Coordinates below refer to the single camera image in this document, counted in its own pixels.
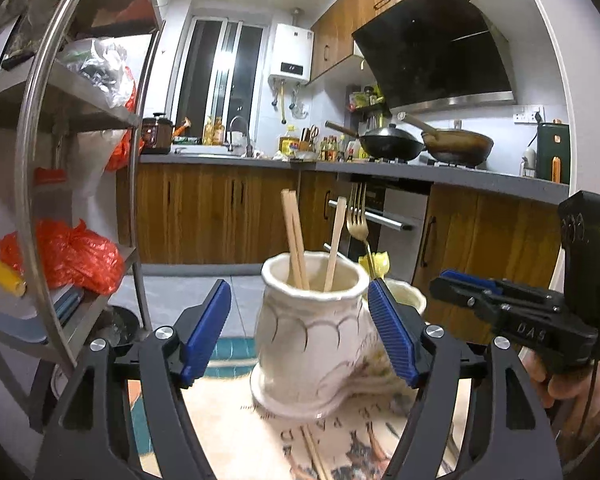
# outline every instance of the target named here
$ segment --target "metal bolt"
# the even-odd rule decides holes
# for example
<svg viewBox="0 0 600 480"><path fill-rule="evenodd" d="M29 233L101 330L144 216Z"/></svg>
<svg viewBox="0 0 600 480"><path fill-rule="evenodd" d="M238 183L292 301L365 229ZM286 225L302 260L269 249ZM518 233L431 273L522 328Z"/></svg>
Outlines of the metal bolt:
<svg viewBox="0 0 600 480"><path fill-rule="evenodd" d="M445 335L445 331L441 326L438 325L429 325L425 329L425 332L429 337L433 337L435 339L440 339L443 335Z"/></svg>
<svg viewBox="0 0 600 480"><path fill-rule="evenodd" d="M91 348L91 350L94 351L94 352L99 352L106 345L107 345L107 342L104 341L104 339L94 339L93 341L91 341L91 344L89 345L89 348Z"/></svg>
<svg viewBox="0 0 600 480"><path fill-rule="evenodd" d="M511 346L509 340L501 335L494 339L493 342L501 350L507 350Z"/></svg>
<svg viewBox="0 0 600 480"><path fill-rule="evenodd" d="M158 339L168 339L173 335L173 328L170 326L161 326L155 331L155 336Z"/></svg>

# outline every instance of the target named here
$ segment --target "human hand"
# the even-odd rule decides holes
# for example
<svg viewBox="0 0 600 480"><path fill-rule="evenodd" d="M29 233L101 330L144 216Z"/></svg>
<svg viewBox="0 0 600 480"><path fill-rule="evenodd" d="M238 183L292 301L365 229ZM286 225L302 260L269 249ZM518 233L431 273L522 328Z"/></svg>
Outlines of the human hand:
<svg viewBox="0 0 600 480"><path fill-rule="evenodd" d="M591 385L591 374L593 366L576 370L567 374L554 375L551 380L545 383L547 377L546 367L538 355L529 350L522 359L527 373L531 377L531 383L538 392L540 401L545 408L550 408L556 400L574 399L573 409L560 431L562 436L575 437L580 428L582 415L587 404L589 396L589 387ZM596 383L593 386L593 396L587 418L585 420L580 441L583 444L592 442L600 433L600 363L598 363L598 373Z"/></svg>

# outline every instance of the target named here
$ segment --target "window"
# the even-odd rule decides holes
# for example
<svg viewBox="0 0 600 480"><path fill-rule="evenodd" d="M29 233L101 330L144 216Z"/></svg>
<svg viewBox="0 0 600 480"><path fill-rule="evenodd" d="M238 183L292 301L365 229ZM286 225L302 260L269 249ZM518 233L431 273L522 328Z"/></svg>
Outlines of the window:
<svg viewBox="0 0 600 480"><path fill-rule="evenodd" d="M262 81L264 29L222 18L194 18L184 46L172 117L191 121L189 136L201 137L206 118L225 127L242 116L253 139ZM244 133L245 123L234 130Z"/></svg>

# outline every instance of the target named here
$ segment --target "range hood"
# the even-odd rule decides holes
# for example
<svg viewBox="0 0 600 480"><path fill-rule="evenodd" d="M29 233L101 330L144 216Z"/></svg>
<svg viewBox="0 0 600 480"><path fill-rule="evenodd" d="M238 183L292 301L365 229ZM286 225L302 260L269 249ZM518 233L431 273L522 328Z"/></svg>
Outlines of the range hood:
<svg viewBox="0 0 600 480"><path fill-rule="evenodd" d="M509 45L469 0L403 0L353 38L389 108L515 103Z"/></svg>

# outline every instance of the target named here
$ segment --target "fork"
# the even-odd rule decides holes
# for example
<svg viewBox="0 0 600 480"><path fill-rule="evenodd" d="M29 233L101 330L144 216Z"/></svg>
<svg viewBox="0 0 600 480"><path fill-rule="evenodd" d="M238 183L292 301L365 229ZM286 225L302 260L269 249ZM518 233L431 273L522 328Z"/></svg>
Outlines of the fork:
<svg viewBox="0 0 600 480"><path fill-rule="evenodd" d="M369 236L369 227L366 225L365 197L366 184L351 186L351 195L347 207L347 231L365 245L366 258L369 260L369 275L374 280L376 278L376 267L371 256L371 247L369 247L369 242L366 240Z"/></svg>

